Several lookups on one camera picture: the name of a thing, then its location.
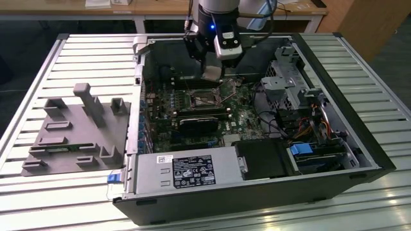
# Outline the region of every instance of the sticker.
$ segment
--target sticker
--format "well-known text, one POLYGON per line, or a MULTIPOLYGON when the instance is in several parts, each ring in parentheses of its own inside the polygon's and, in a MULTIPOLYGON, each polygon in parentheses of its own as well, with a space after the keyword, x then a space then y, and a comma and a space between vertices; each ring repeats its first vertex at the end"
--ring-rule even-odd
POLYGON ((172 159, 172 172, 176 189, 216 184, 210 155, 172 159))
POLYGON ((127 14, 127 13, 132 13, 132 12, 131 11, 114 11, 114 13, 127 14))
POLYGON ((172 162, 172 155, 159 155, 156 157, 156 163, 163 164, 163 163, 171 163, 172 162))

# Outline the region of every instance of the aluminum table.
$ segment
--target aluminum table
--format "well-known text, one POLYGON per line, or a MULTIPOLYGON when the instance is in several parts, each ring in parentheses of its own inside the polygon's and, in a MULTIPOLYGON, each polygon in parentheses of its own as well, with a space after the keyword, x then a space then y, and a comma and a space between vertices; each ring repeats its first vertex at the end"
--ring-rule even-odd
MULTIPOLYGON (((396 171, 331 200, 139 227, 114 207, 111 171, 21 177, 50 97, 66 104, 75 83, 88 82, 103 103, 132 100, 135 34, 60 37, 0 140, 0 230, 386 230, 411 226, 411 112, 347 41, 303 34, 396 171)), ((314 84, 315 75, 307 70, 314 84)))

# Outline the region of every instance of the barcode sticker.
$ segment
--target barcode sticker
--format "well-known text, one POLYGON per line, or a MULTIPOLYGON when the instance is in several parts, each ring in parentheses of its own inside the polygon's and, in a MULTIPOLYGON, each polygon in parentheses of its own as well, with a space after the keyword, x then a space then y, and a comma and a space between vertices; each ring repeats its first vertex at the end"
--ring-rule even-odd
POLYGON ((171 163, 172 162, 172 155, 159 155, 156 157, 156 163, 163 164, 163 163, 171 163))

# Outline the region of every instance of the floor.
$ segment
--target floor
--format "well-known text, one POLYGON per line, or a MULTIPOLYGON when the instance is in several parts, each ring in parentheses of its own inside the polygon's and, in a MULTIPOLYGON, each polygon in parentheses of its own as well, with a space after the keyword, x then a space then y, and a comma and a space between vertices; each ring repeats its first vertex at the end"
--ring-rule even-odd
MULTIPOLYGON (((0 134, 4 133, 58 34, 136 32, 131 21, 84 21, 80 23, 54 21, 48 24, 50 28, 46 29, 37 21, 0 21, 0 56, 15 74, 12 79, 0 85, 0 134)), ((180 24, 182 22, 175 22, 175 27, 183 28, 180 24)), ((147 27, 148 31, 160 32, 162 22, 151 22, 147 27)), ((392 35, 371 63, 371 67, 408 107, 411 107, 410 65, 411 17, 404 21, 398 33, 392 35)), ((0 82, 5 78, 4 75, 1 72, 0 82)))

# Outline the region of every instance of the cable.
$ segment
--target cable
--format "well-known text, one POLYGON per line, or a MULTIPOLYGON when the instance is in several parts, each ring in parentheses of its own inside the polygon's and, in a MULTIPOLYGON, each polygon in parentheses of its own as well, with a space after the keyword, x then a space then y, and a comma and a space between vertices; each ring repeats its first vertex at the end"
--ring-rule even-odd
POLYGON ((278 9, 283 10, 286 12, 286 21, 287 21, 287 18, 288 18, 288 12, 291 12, 290 10, 286 9, 286 5, 279 2, 282 5, 283 5, 283 9, 278 7, 278 9))
POLYGON ((270 0, 266 0, 266 2, 267 2, 267 5, 268 5, 268 8, 270 8, 271 11, 267 14, 264 14, 262 18, 268 18, 270 16, 272 16, 272 14, 275 13, 275 10, 276 10, 276 5, 278 5, 278 0, 274 0, 274 7, 271 7, 270 0))
POLYGON ((328 136, 328 138, 331 138, 331 127, 330 127, 330 124, 324 120, 322 120, 322 124, 324 124, 324 126, 326 126, 327 136, 328 136))
POLYGON ((274 33, 274 13, 275 13, 275 10, 276 10, 276 3, 278 2, 275 0, 274 11, 272 11, 272 14, 270 14, 271 27, 270 27, 268 33, 264 35, 264 37, 262 37, 260 39, 255 40, 255 45, 258 45, 262 41, 264 41, 272 35, 272 33, 274 33))
POLYGON ((311 128, 311 127, 306 128, 306 130, 304 130, 303 132, 300 132, 299 134, 296 134, 296 135, 294 136, 294 138, 296 139, 296 138, 299 138, 299 137, 307 135, 311 131, 312 131, 312 128, 311 128))
MULTIPOLYGON (((256 94, 258 94, 258 91, 256 91, 256 90, 258 90, 259 85, 260 85, 260 82, 258 82, 258 83, 255 84, 255 86, 254 86, 252 108, 254 108, 255 113, 258 112, 258 111, 256 111, 256 106, 255 106, 255 101, 256 101, 256 94)), ((268 127, 275 128, 284 138, 292 139, 292 138, 288 136, 288 134, 283 131, 283 129, 280 129, 278 126, 275 126, 274 124, 271 124, 271 122, 268 122, 267 120, 264 120, 264 119, 262 118, 260 115, 262 115, 263 113, 274 114, 275 112, 272 112, 272 111, 262 111, 262 112, 256 113, 256 115, 258 115, 260 121, 264 122, 264 123, 268 125, 268 127)))
MULTIPOLYGON (((268 123, 271 124, 272 121, 275 121, 275 119, 270 120, 268 123)), ((268 126, 268 132, 271 133, 271 126, 268 126)))
POLYGON ((187 13, 186 21, 184 21, 184 32, 186 32, 186 34, 190 33, 188 26, 190 26, 190 17, 191 17, 191 11, 192 11, 192 4, 194 4, 194 0, 190 0, 190 2, 188 2, 188 13, 187 13))

